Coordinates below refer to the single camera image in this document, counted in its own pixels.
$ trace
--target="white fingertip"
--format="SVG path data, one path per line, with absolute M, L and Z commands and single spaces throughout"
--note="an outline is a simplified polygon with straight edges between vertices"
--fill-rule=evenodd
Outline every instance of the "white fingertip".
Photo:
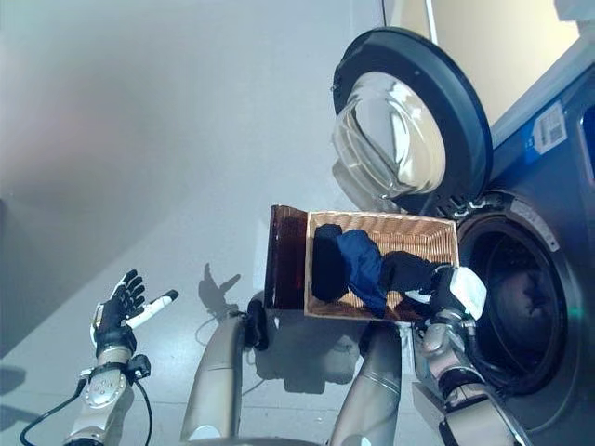
M 130 328 L 134 330 L 138 326 L 142 325 L 144 322 L 148 321 L 155 314 L 167 307 L 172 302 L 173 300 L 171 297 L 169 297 L 168 295 L 162 295 L 161 297 L 153 300 L 150 304 L 143 305 L 142 313 L 126 321 L 126 325 L 128 325 Z

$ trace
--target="dark blue clothing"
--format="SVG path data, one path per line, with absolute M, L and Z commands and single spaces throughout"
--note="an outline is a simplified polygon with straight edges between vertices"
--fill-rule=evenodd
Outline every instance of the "dark blue clothing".
M 337 237 L 338 249 L 345 262 L 349 288 L 363 300 L 378 318 L 384 318 L 386 292 L 379 286 L 382 255 L 364 230 L 350 230 Z

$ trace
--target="black cable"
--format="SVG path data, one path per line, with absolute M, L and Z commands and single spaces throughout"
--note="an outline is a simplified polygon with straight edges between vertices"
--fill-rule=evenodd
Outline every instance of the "black cable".
M 134 382 L 142 393 L 142 398 L 145 399 L 145 403 L 147 404 L 147 413 L 149 414 L 149 433 L 147 434 L 147 440 L 145 441 L 145 446 L 149 446 L 149 441 L 151 441 L 151 434 L 152 434 L 152 410 L 151 410 L 151 403 L 149 402 L 149 397 L 147 396 L 147 392 L 145 387 L 139 381 Z
M 47 411 L 46 413 L 39 415 L 37 418 L 35 418 L 31 423 L 29 423 L 29 425 L 27 425 L 21 432 L 20 432 L 20 436 L 19 436 L 19 440 L 22 444 L 24 444 L 25 446 L 35 446 L 33 443 L 30 443 L 27 440 L 27 433 L 33 429 L 35 426 L 37 426 L 39 423 L 41 423 L 42 421 L 44 421 L 46 418 L 48 418 L 50 415 L 53 415 L 54 413 L 61 411 L 62 409 L 64 409 L 66 406 L 68 406 L 71 402 L 73 402 L 74 400 L 76 400 L 79 395 L 81 394 L 81 392 L 83 391 L 83 389 L 85 388 L 86 385 L 86 379 L 85 378 L 81 378 L 78 380 L 78 384 L 76 385 L 76 390 L 74 391 L 74 394 L 68 398 L 66 401 L 64 401 L 63 403 L 59 404 L 58 406 L 56 406 L 55 408 L 53 408 L 50 411 Z

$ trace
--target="robotic arm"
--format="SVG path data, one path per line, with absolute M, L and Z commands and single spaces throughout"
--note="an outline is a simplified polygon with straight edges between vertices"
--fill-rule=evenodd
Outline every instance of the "robotic arm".
M 24 445 L 32 445 L 27 439 L 27 432 L 51 414 L 65 407 L 84 392 L 83 407 L 69 437 L 64 441 L 67 446 L 103 446 L 112 444 L 116 420 L 124 418 L 132 403 L 131 386 L 137 384 L 150 414 L 150 428 L 147 443 L 151 438 L 151 408 L 144 388 L 139 380 L 151 373 L 151 364 L 145 355 L 134 356 L 137 339 L 133 329 L 142 325 L 177 297 L 178 292 L 170 290 L 164 295 L 145 304 L 142 293 L 142 277 L 135 269 L 129 271 L 119 281 L 112 296 L 98 304 L 90 332 L 95 346 L 97 362 L 92 369 L 80 373 L 74 395 L 60 406 L 41 415 L 20 434 Z
M 436 413 L 443 418 L 439 430 L 446 446 L 528 446 L 522 427 L 486 384 L 476 367 L 479 364 L 470 360 L 466 350 L 469 342 L 465 340 L 474 342 L 475 320 L 482 315 L 485 297 L 485 287 L 470 269 L 451 269 L 441 277 L 430 301 L 434 315 L 430 325 L 419 331 L 416 345 L 424 363 L 417 375 L 430 383 L 439 398 L 427 389 L 414 388 L 416 407 L 424 415 L 433 406 L 433 418 Z

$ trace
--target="gray floor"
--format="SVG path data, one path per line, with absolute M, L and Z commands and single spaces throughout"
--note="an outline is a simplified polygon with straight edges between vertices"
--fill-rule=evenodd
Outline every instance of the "gray floor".
M 3 4 L 3 445 L 72 393 L 92 364 L 93 309 L 131 268 L 147 297 L 180 292 L 137 332 L 152 362 L 153 444 L 177 442 L 216 324 L 198 331 L 204 302 L 244 307 L 262 290 L 270 205 L 355 207 L 332 175 L 329 87 L 346 45 L 379 17 L 372 1 Z M 360 328 L 300 318 L 280 315 L 293 331 L 246 354 L 242 434 L 329 438 Z M 413 408 L 407 367 L 397 442 L 439 444 Z M 77 410 L 31 440 L 60 444 Z M 146 429 L 136 401 L 121 444 L 141 444 Z

